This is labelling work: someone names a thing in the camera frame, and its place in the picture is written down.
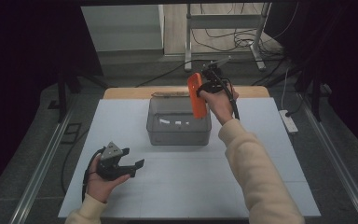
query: orange handle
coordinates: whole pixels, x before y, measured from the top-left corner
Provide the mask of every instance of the orange handle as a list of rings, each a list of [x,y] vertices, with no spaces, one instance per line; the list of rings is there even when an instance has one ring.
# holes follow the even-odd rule
[[[205,100],[197,96],[197,90],[201,85],[202,80],[200,73],[195,73],[187,79],[188,93],[190,94],[195,119],[202,119],[207,114]]]

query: metal box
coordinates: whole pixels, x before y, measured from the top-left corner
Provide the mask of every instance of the metal box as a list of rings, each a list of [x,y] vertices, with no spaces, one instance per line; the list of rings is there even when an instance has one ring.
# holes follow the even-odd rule
[[[206,146],[211,134],[211,113],[195,119],[189,97],[150,99],[146,129],[155,146]]]

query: beige sleeve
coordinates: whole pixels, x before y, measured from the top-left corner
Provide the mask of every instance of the beige sleeve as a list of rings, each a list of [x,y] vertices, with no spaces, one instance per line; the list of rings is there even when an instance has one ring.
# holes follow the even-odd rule
[[[269,154],[253,133],[237,119],[219,132],[226,144],[231,170],[241,185],[249,221],[256,223],[305,223]]]
[[[106,203],[101,203],[87,193],[80,209],[72,211],[65,224],[100,224],[101,213],[106,207]]]

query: white table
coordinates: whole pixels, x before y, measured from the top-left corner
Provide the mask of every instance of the white table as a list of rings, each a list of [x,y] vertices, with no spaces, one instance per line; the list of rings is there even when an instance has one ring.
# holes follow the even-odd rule
[[[305,217],[320,215],[272,98],[238,99],[241,123],[256,133]],[[152,146],[146,120],[148,99],[101,100],[59,217],[81,205],[83,174],[93,153],[113,141],[129,147],[120,165],[145,159],[136,177],[111,194],[103,217],[127,219],[247,218],[241,188],[230,171],[220,124],[212,115],[208,146]]]

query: hand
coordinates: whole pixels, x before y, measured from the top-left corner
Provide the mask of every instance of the hand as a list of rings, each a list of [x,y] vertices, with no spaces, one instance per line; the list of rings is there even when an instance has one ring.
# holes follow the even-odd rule
[[[240,96],[237,92],[235,92],[234,88],[232,88],[232,93],[235,100]],[[216,115],[216,118],[219,120],[220,124],[224,125],[227,121],[233,119],[233,109],[224,90],[217,93],[201,91],[200,97],[206,100],[209,108]]]
[[[106,203],[107,198],[109,197],[112,190],[119,184],[124,183],[130,178],[130,175],[123,175],[116,180],[106,181],[99,175],[97,175],[97,165],[101,159],[101,154],[97,155],[91,163],[89,168],[89,183],[87,185],[87,193],[92,198],[100,201],[101,203]]]

